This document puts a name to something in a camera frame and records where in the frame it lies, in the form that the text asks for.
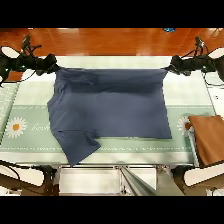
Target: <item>shirt sleeve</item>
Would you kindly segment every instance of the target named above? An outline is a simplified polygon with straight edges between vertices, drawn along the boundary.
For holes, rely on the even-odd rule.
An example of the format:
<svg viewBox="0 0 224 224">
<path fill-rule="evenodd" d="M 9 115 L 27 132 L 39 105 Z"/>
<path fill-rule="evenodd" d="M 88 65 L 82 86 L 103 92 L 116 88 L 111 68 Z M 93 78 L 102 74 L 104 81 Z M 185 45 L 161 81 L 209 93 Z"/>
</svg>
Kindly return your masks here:
<svg viewBox="0 0 224 224">
<path fill-rule="evenodd" d="M 100 148 L 94 133 L 89 131 L 54 131 L 54 137 L 59 142 L 71 166 L 78 164 Z"/>
</svg>

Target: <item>white flower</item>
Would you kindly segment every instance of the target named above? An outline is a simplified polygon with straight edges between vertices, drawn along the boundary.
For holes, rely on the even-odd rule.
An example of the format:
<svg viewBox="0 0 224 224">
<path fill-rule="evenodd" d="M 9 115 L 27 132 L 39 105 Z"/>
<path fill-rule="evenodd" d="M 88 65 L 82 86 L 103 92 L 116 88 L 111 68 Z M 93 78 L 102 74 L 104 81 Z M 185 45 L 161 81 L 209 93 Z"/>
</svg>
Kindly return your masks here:
<svg viewBox="0 0 224 224">
<path fill-rule="evenodd" d="M 6 135 L 8 138 L 17 138 L 26 130 L 27 123 L 22 117 L 14 117 L 6 126 Z"/>
<path fill-rule="evenodd" d="M 190 123 L 188 117 L 184 116 L 178 120 L 178 130 L 181 132 L 182 135 L 186 138 L 188 136 L 188 130 L 185 127 L 186 123 Z"/>
</svg>

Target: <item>wooden floor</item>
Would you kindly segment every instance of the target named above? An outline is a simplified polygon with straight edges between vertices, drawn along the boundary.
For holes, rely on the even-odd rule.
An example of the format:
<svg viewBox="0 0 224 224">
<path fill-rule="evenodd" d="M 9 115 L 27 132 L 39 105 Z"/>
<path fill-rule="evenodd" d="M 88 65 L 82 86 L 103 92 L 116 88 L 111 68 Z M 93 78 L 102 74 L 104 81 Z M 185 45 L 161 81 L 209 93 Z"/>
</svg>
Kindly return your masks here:
<svg viewBox="0 0 224 224">
<path fill-rule="evenodd" d="M 25 35 L 31 44 L 42 44 L 36 56 L 65 55 L 184 55 L 195 49 L 200 36 L 209 50 L 224 46 L 223 28 L 177 28 L 167 33 L 162 28 L 0 28 L 0 45 L 20 50 Z M 20 74 L 11 73 L 11 80 Z"/>
</svg>

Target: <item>brown cloth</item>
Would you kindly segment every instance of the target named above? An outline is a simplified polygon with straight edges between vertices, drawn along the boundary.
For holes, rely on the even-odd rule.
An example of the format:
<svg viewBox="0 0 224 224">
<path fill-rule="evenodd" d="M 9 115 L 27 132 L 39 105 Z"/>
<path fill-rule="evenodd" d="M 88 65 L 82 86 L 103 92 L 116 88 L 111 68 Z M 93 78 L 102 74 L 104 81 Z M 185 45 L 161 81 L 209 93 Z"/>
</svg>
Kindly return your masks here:
<svg viewBox="0 0 224 224">
<path fill-rule="evenodd" d="M 204 166 L 224 160 L 224 121 L 221 116 L 189 116 L 197 154 Z"/>
</svg>

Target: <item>navy blue t-shirt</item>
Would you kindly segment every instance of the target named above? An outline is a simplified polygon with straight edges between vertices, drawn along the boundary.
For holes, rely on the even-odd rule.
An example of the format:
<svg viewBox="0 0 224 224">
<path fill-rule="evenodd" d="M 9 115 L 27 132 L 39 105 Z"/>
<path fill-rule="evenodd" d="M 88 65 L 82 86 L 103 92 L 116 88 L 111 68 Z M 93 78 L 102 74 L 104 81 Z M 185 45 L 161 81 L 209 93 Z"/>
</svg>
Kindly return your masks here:
<svg viewBox="0 0 224 224">
<path fill-rule="evenodd" d="M 163 96 L 164 69 L 73 69 L 56 72 L 48 102 L 52 134 L 71 166 L 100 137 L 171 138 Z"/>
</svg>

